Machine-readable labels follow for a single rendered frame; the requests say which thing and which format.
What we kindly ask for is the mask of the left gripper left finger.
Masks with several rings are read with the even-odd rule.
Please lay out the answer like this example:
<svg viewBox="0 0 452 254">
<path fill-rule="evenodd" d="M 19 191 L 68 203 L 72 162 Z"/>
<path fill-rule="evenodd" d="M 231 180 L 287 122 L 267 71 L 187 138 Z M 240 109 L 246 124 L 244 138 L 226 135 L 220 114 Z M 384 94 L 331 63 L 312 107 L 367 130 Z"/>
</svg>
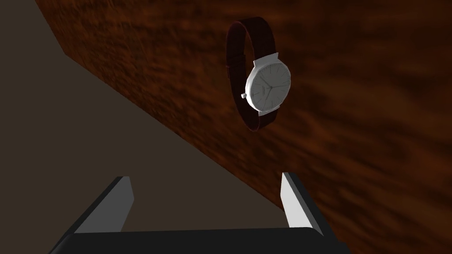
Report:
<svg viewBox="0 0 452 254">
<path fill-rule="evenodd" d="M 64 239 L 102 239 L 118 235 L 133 202 L 130 177 L 116 177 L 74 222 Z"/>
</svg>

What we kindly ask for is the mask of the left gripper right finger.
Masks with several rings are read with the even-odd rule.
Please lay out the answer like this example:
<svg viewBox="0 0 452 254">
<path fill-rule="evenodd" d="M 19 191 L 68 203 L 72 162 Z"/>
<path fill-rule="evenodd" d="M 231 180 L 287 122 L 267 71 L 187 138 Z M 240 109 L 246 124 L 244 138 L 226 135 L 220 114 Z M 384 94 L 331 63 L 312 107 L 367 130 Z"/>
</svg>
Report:
<svg viewBox="0 0 452 254">
<path fill-rule="evenodd" d="M 290 228 L 313 228 L 324 237 L 335 234 L 294 172 L 283 172 L 280 198 Z"/>
</svg>

